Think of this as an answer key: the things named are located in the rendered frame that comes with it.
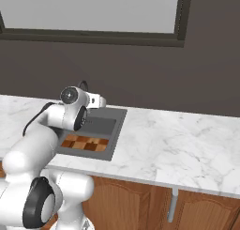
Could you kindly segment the dark framed window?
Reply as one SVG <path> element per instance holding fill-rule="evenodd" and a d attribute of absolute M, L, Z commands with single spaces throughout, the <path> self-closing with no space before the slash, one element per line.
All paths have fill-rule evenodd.
<path fill-rule="evenodd" d="M 191 0 L 0 0 L 0 39 L 182 47 Z"/>

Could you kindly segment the checkered wooden cutting board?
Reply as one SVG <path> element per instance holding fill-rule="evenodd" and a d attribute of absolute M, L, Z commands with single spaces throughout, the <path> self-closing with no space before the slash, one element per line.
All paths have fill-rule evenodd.
<path fill-rule="evenodd" d="M 104 151 L 108 143 L 108 139 L 68 134 L 61 146 L 77 150 Z"/>

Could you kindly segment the black sink faucet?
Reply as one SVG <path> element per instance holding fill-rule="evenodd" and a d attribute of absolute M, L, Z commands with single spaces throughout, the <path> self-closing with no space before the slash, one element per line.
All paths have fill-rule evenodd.
<path fill-rule="evenodd" d="M 78 87 L 83 91 L 88 91 L 88 83 L 85 80 L 82 80 L 78 83 Z"/>

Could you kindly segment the brown wooden cupboard door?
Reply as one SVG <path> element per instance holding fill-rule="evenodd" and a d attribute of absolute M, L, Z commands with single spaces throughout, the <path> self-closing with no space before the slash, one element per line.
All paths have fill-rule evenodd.
<path fill-rule="evenodd" d="M 180 191 L 172 230 L 240 230 L 240 199 Z"/>
<path fill-rule="evenodd" d="M 162 230 L 168 188 L 93 176 L 95 189 L 83 210 L 96 230 Z"/>

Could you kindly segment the grey sink basin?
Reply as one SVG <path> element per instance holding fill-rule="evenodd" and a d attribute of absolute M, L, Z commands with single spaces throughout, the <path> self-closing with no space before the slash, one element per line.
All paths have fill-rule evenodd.
<path fill-rule="evenodd" d="M 91 110 L 84 125 L 78 131 L 64 131 L 60 138 L 57 153 L 74 157 L 111 161 L 127 112 L 127 109 L 115 108 Z M 68 134 L 108 139 L 109 143 L 104 151 L 77 150 L 62 147 L 61 144 Z"/>

